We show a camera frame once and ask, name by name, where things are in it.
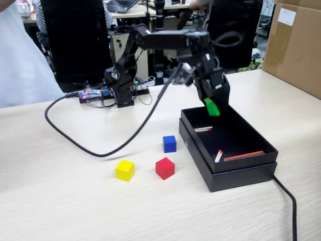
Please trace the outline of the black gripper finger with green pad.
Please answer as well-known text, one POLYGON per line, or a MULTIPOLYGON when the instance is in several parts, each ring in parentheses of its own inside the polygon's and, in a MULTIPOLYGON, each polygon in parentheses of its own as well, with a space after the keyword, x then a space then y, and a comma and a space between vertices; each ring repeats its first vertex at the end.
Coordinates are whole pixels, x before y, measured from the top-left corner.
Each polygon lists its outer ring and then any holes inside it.
POLYGON ((200 101, 204 101, 206 98, 214 100, 211 79, 195 79, 194 82, 200 101))
POLYGON ((219 112, 225 112, 229 105, 230 84, 224 72, 217 72, 210 79, 209 98, 216 104, 219 112))

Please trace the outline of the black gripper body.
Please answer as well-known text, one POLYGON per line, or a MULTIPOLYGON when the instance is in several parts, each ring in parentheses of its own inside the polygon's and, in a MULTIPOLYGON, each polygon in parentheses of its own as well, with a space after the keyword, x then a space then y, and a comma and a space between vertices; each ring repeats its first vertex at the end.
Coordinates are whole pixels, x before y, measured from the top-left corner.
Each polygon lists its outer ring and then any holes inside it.
POLYGON ((220 61, 214 50, 192 52, 195 72, 193 76, 194 86, 202 87, 205 83, 209 88, 222 88, 225 85, 225 75, 220 61))

